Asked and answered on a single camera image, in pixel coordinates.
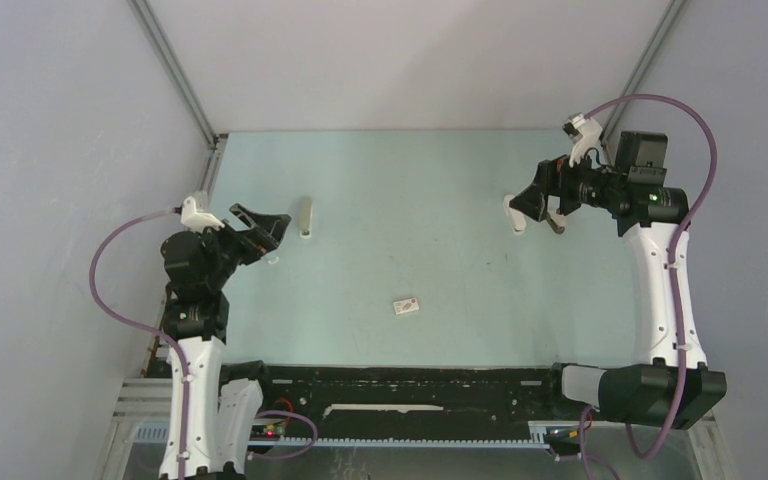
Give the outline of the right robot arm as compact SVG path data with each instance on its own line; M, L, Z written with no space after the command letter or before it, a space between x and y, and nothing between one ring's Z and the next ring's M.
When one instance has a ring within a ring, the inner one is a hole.
M571 153L540 162L532 183L507 205L537 222L550 219L551 198L558 199L562 216L583 205L611 215L634 274L634 362L555 365L556 381L541 392L543 408L566 418L583 403L611 422L660 427L679 393L671 426L686 430L725 396L727 380L709 368L696 333L683 265L689 234L680 227L690 205L684 190L664 184L668 138L624 132L613 165L599 162L597 137L572 140Z

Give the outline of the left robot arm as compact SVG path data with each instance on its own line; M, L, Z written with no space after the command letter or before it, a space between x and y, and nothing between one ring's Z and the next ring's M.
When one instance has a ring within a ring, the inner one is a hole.
M276 403L275 388L261 379L220 383L229 316L223 288L238 267L278 249L291 217L259 214L239 203L229 211L244 229L210 213L200 194L186 197L177 209L183 231L160 247L171 296L162 331L172 379L161 479L243 478L240 430Z

